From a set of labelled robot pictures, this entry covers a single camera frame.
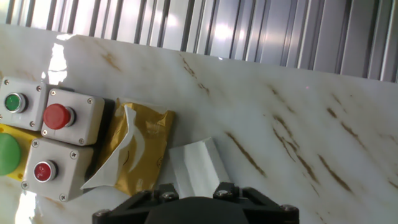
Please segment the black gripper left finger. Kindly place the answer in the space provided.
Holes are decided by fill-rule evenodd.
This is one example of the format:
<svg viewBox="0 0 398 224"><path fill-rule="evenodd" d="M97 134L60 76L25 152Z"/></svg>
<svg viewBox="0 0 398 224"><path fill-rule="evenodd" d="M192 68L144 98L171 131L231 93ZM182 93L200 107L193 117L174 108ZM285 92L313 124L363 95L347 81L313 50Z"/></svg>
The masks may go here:
<svg viewBox="0 0 398 224"><path fill-rule="evenodd" d="M92 224L145 223L153 208L178 199L173 184L162 184L159 189L136 193L113 210L98 210L92 214Z"/></svg>

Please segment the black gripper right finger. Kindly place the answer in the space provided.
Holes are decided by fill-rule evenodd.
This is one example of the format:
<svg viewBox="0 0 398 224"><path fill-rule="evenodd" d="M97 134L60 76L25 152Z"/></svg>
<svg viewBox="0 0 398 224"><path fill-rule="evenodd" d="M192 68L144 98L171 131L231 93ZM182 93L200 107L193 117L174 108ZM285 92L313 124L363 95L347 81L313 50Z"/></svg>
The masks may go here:
<svg viewBox="0 0 398 224"><path fill-rule="evenodd" d="M240 188L231 182L221 182L213 199L237 205L248 223L299 224L300 210L289 204L279 205L252 187Z"/></svg>

